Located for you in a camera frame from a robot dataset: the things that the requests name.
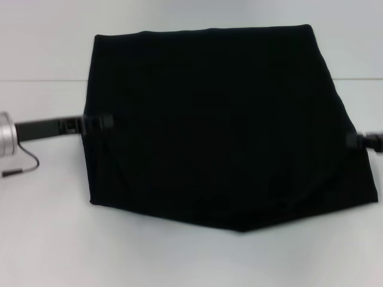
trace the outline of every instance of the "black cable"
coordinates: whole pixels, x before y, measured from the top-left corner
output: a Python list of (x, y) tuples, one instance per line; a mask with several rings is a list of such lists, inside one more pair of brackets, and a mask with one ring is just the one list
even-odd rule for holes
[(19, 173), (25, 173), (25, 172), (33, 172), (34, 170), (37, 170), (37, 168), (40, 166), (40, 161), (38, 160), (38, 157), (35, 156), (33, 153), (31, 153), (30, 151), (26, 150), (21, 144), (20, 142), (18, 143), (20, 149), (25, 152), (27, 155), (29, 155), (30, 157), (33, 157), (36, 161), (36, 165), (35, 166), (32, 166), (32, 167), (28, 167), (27, 169), (10, 169), (10, 170), (5, 170), (3, 172), (1, 172), (1, 176), (3, 178), (7, 177), (7, 176), (10, 176), (10, 175), (17, 175)]

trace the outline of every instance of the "black cloth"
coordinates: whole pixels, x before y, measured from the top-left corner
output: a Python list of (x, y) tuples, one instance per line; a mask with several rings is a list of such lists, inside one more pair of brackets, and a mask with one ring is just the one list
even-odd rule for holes
[(378, 201), (309, 25), (95, 37), (90, 202), (236, 231)]

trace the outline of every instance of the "white background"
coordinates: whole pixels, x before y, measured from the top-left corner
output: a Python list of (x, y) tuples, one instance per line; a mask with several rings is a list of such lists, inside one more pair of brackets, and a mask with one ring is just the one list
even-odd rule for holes
[[(0, 0), (0, 110), (81, 114), (93, 37), (142, 30), (314, 28), (359, 131), (383, 129), (376, 0)], [(0, 286), (382, 286), (383, 207), (237, 234), (89, 203), (79, 137), (26, 143), (41, 167), (0, 181)], [(379, 196), (383, 158), (370, 154)], [(22, 152), (0, 169), (33, 164)]]

